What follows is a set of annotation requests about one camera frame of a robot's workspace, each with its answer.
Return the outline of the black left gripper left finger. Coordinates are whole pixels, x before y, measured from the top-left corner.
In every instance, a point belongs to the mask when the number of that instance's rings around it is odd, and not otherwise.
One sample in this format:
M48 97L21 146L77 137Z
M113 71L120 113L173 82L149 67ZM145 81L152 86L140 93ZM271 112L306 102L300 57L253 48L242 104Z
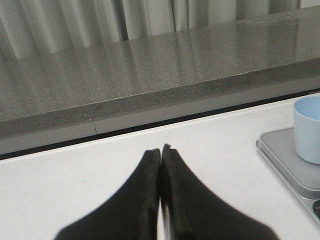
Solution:
M155 240L160 198L160 151L144 152L136 169L100 207L63 228L57 240Z

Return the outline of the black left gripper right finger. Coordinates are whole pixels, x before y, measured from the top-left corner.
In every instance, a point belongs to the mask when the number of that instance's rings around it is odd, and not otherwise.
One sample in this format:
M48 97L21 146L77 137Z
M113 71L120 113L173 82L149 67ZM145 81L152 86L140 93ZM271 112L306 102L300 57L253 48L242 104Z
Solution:
M166 144L161 159L161 207L168 240L276 240L267 225L210 191Z

